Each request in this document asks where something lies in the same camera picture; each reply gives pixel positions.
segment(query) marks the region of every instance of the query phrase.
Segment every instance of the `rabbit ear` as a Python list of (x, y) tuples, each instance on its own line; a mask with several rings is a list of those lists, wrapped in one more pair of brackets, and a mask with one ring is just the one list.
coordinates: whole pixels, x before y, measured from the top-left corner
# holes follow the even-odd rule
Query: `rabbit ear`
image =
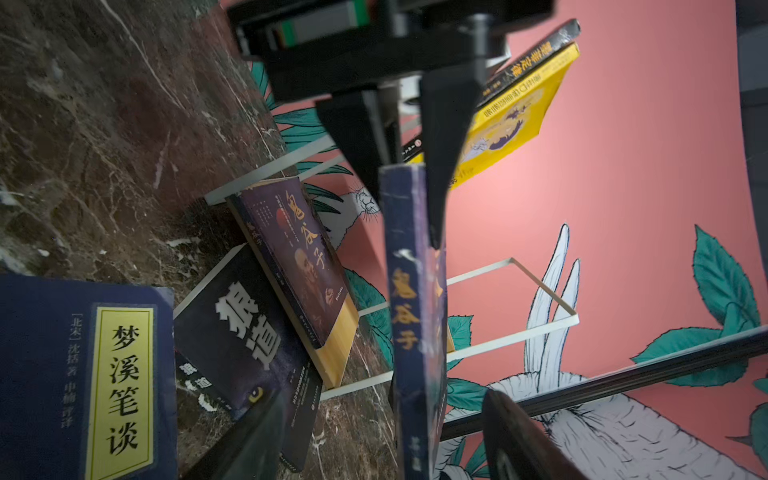
[[(576, 308), (578, 299), (579, 273), (581, 272), (581, 261), (576, 260), (571, 267), (571, 273), (568, 275), (568, 281), (565, 283), (562, 298), (565, 302)], [(571, 316), (562, 306), (554, 311), (554, 321)], [(560, 387), (560, 361), (563, 357), (563, 347), (565, 346), (565, 337), (569, 329), (555, 330), (547, 336), (547, 343), (544, 345), (544, 355), (541, 358), (541, 373), (538, 377), (537, 392), (549, 392)]]
[[(567, 223), (563, 223), (558, 237), (558, 244), (554, 248), (552, 258), (549, 260), (547, 272), (541, 281), (544, 285), (555, 290), (560, 282), (560, 275), (563, 273), (565, 265), (565, 254), (568, 253), (568, 239), (570, 229)], [(532, 329), (535, 326), (544, 325), (549, 321), (549, 310), (552, 304), (552, 298), (542, 289), (536, 291), (531, 304), (531, 313), (528, 315), (528, 325), (526, 328)], [(538, 372), (541, 368), (541, 356), (544, 354), (544, 344), (546, 338), (536, 336), (525, 340), (524, 365), (526, 372)]]

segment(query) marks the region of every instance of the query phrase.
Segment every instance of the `white chinese characters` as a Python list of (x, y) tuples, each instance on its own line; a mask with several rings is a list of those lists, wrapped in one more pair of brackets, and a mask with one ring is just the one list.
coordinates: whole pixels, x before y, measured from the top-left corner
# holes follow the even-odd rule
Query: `white chinese characters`
[(265, 370), (269, 370), (280, 346), (280, 336), (263, 314), (258, 316), (257, 324), (251, 327), (253, 314), (259, 312), (259, 307), (240, 282), (232, 283), (229, 293), (219, 297), (216, 312), (219, 319), (229, 321), (230, 331), (235, 332), (238, 338), (245, 338), (246, 331), (251, 329), (250, 338), (245, 345), (249, 350), (253, 350), (252, 357), (261, 361)]

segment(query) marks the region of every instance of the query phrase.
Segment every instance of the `wall mural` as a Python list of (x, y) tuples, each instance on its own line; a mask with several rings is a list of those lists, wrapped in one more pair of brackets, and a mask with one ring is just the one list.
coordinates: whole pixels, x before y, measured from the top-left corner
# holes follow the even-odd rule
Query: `wall mural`
[[(268, 93), (263, 67), (254, 64), (252, 72), (261, 93), (265, 95), (267, 105), (272, 109), (277, 108), (272, 95)], [(325, 134), (314, 108), (297, 108), (275, 114), (274, 117), (276, 123), (283, 125), (281, 134), (289, 151)], [(297, 168), (302, 172), (318, 163), (306, 161), (297, 164)], [(343, 166), (332, 167), (323, 173), (353, 175)], [(376, 220), (379, 215), (378, 205), (364, 187), (344, 194), (335, 194), (311, 183), (305, 182), (305, 186), (336, 249), (341, 246), (346, 233), (360, 217), (364, 220)], [(697, 240), (693, 262), (694, 279), (701, 299), (723, 328), (687, 327), (661, 333), (645, 350), (632, 358), (635, 363), (760, 325), (753, 288), (741, 265), (715, 237), (699, 226), (695, 226), (695, 229)], [(565, 268), (570, 233), (569, 226), (563, 224), (542, 279), (553, 290), (560, 283)], [(576, 259), (571, 264), (561, 293), (562, 298), (573, 306), (578, 303), (580, 270), (581, 262)], [(346, 275), (359, 309), (385, 301), (385, 297), (355, 271), (347, 269)], [(542, 289), (538, 289), (531, 304), (527, 328), (568, 316), (560, 306), (557, 306), (551, 316), (551, 308), (550, 297)], [(392, 329), (389, 309), (380, 310), (364, 318), (370, 325), (384, 359), (391, 367)], [(457, 349), (471, 344), (472, 318), (472, 315), (449, 317), (449, 328)], [(448, 405), (452, 409), (446, 414), (445, 420), (450, 421), (477, 412), (481, 408), (486, 389), (502, 391), (519, 401), (586, 380), (586, 377), (577, 373), (561, 371), (561, 358), (567, 337), (568, 329), (562, 329), (547, 336), (527, 340), (523, 359), (525, 371), (488, 386), (467, 379), (449, 377)], [(449, 363), (448, 371), (459, 362), (461, 360)], [(676, 386), (716, 388), (741, 378), (746, 372), (746, 367), (747, 361), (738, 362), (673, 379), (668, 383)], [(759, 379), (754, 385), (762, 392), (768, 393), (768, 378)], [(596, 480), (760, 478), (685, 432), (673, 421), (626, 395), (615, 395), (599, 402), (548, 413), (535, 420), (542, 424), (552, 442), (584, 474)], [(768, 466), (768, 402), (758, 406), (752, 415), (745, 419), (744, 431), (744, 436), (728, 438), (751, 446), (755, 455)], [(467, 437), (441, 443), (435, 480), (490, 477), (485, 444), (481, 442), (471, 455), (468, 455), (468, 452), (465, 454), (466, 445)]]

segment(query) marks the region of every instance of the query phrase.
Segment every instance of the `brown marble countertop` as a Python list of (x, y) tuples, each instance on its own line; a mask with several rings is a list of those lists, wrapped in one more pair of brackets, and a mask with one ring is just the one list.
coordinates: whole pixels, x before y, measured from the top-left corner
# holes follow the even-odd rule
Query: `brown marble countertop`
[[(285, 145), (221, 13), (0, 0), (0, 271), (170, 286), (178, 302), (244, 242), (201, 197)], [(386, 370), (362, 321), (345, 382)], [(387, 388), (321, 404), (301, 478), (396, 476)], [(177, 394), (183, 473), (231, 421)]]

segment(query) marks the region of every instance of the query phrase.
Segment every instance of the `book cover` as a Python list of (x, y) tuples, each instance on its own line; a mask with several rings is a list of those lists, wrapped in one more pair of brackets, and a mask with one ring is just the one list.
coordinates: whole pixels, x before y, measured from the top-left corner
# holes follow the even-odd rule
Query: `book cover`
[(359, 317), (298, 177), (259, 182), (227, 203), (326, 386), (340, 386)]
[[(538, 135), (568, 68), (579, 56), (578, 46), (572, 42), (579, 31), (578, 22), (571, 20), (489, 81), (464, 143), (452, 188)], [(424, 161), (421, 135), (403, 147), (403, 158), (409, 163)]]
[(1, 275), (3, 478), (177, 477), (173, 290)]
[(281, 459), (301, 471), (323, 382), (253, 251), (233, 248), (174, 311), (177, 378), (235, 420), (282, 392)]
[(379, 169), (394, 347), (400, 478), (432, 477), (445, 416), (445, 251), (429, 246), (423, 164)]

